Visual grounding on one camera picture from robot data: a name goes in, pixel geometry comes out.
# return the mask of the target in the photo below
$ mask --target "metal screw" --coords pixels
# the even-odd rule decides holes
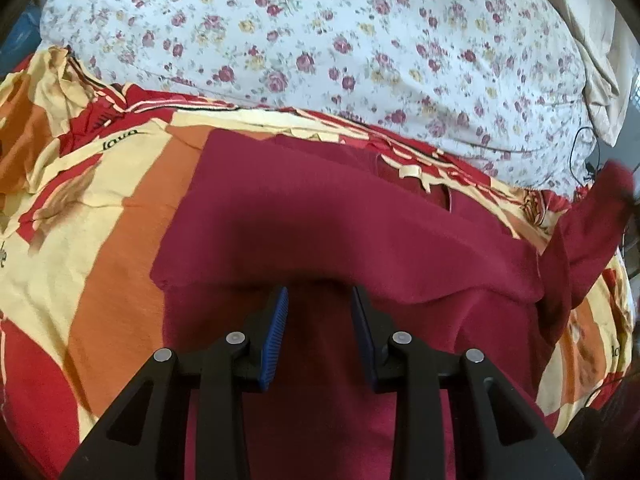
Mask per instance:
[[[159,363],[164,363],[171,359],[172,352],[168,348],[161,348],[154,352],[154,359]]]
[[[226,335],[226,342],[230,345],[239,345],[244,343],[246,337],[242,332],[232,332]]]
[[[466,351],[465,356],[472,363],[481,363],[482,361],[484,361],[484,354],[477,348],[470,348]]]
[[[408,345],[411,342],[411,334],[408,332],[395,332],[391,339],[393,339],[399,345]]]

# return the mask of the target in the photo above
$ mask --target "bed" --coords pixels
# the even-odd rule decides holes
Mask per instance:
[[[594,139],[547,0],[48,0],[44,45],[106,82],[379,124],[571,197]]]
[[[540,253],[595,144],[548,0],[48,0],[42,37],[0,86],[0,254],[2,413],[47,478],[166,340],[149,271],[212,128],[371,150]],[[615,255],[532,393],[556,434],[624,374],[634,323]]]

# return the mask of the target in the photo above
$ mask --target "floral bedsheet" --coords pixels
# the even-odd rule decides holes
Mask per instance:
[[[44,45],[108,83],[379,124],[514,186],[571,196],[594,139],[546,0],[49,0]]]

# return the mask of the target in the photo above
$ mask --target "folded fabric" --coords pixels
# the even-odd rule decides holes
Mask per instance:
[[[584,61],[584,97],[594,129],[614,146],[636,76],[638,41],[611,0],[549,1],[566,21]],[[564,67],[558,68],[562,73]]]
[[[338,144],[313,153],[300,142],[213,132],[151,270],[164,291],[164,341],[183,350],[240,326],[271,283],[290,286],[273,388],[245,399],[254,478],[388,478],[394,398],[364,384],[353,283],[434,348],[482,349],[538,410],[570,311],[630,215],[629,172],[608,164],[538,256],[459,193],[446,210],[380,178],[362,150]],[[483,216],[490,220],[473,220]],[[446,443],[453,478],[450,428]]]

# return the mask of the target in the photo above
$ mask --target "wire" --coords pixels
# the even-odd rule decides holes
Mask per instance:
[[[574,161],[575,143],[578,141],[578,136],[580,135],[580,133],[583,130],[591,130],[593,138],[596,139],[596,146],[598,147],[598,165],[596,166],[596,174],[598,174],[598,172],[600,171],[600,155],[601,155],[601,153],[600,153],[600,143],[598,142],[598,137],[596,136],[596,133],[595,133],[595,131],[593,130],[593,128],[591,126],[582,126],[582,127],[580,127],[578,129],[578,131],[575,134],[574,145],[571,147],[571,153],[569,154],[569,171],[571,172],[571,176],[578,183],[578,186],[584,186],[584,182],[580,182],[578,180],[578,178],[575,176],[574,168],[573,168],[573,161]]]
[[[601,384],[600,386],[598,386],[595,390],[593,390],[591,392],[591,395],[589,395],[589,397],[587,397],[587,402],[584,403],[585,406],[588,406],[589,403],[591,402],[591,399],[593,399],[593,396],[595,394],[597,394],[601,389],[603,389],[605,386],[609,386],[611,384],[615,384],[615,383],[619,383],[620,381],[625,381],[627,379],[630,379],[632,377],[635,377],[636,375],[640,375],[640,370],[638,370],[637,372],[633,372],[632,374],[629,374],[627,376],[624,377],[619,377],[617,379],[613,379],[612,381],[609,381],[608,383],[604,383]]]

